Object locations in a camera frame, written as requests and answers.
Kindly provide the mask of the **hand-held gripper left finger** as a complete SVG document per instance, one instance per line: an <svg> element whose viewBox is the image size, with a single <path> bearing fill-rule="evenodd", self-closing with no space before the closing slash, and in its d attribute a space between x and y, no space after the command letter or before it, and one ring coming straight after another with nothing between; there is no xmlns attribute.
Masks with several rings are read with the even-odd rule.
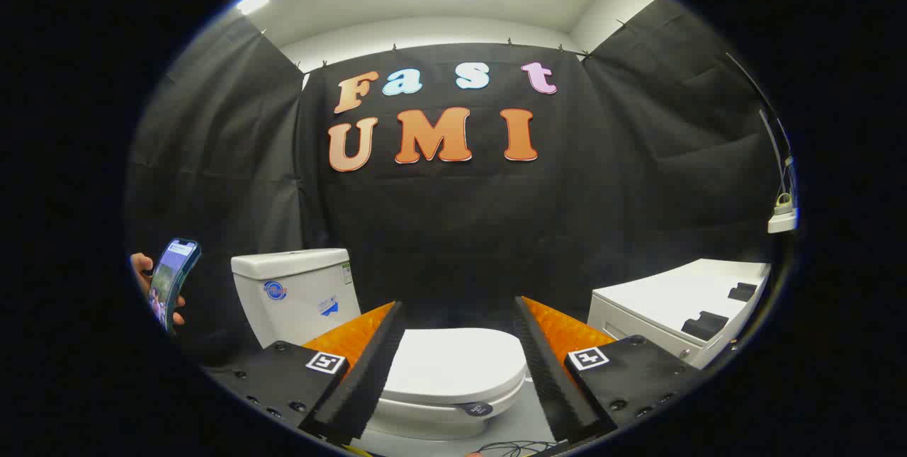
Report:
<svg viewBox="0 0 907 457"><path fill-rule="evenodd" d="M304 345L275 341L205 373L253 411L329 444L361 437L405 331L405 306L386 303Z"/></svg>

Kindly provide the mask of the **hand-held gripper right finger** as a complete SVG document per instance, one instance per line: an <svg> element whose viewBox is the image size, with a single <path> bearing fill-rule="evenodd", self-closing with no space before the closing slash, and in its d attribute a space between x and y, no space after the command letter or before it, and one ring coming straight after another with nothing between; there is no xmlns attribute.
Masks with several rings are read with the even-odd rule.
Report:
<svg viewBox="0 0 907 457"><path fill-rule="evenodd" d="M548 428L577 443L647 419L702 382L699 369L641 335L621 339L525 296L513 327Z"/></svg>

